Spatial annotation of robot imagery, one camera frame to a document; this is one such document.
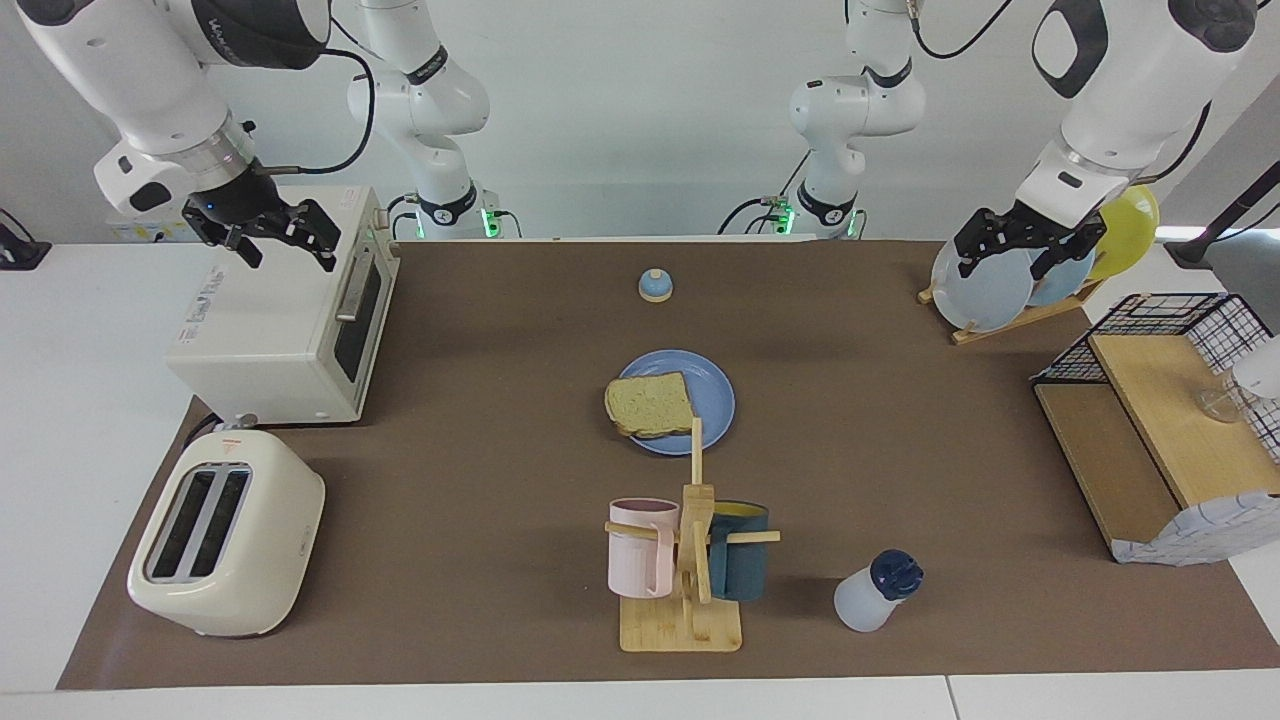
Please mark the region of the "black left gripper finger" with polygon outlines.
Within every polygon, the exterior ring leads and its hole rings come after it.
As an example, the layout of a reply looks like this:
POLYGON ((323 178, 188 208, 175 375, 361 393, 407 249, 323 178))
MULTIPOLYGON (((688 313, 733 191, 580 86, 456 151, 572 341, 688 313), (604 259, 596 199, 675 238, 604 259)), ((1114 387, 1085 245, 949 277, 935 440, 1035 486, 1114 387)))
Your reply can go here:
POLYGON ((1080 225, 1074 233, 1052 240, 1032 263, 1033 279, 1043 279, 1052 268, 1068 260, 1084 260, 1094 250, 1106 231, 1107 225, 1080 225))
POLYGON ((954 236, 954 247, 960 258, 959 274, 968 278, 987 258, 1001 254, 1001 215, 995 211, 974 211, 954 236))

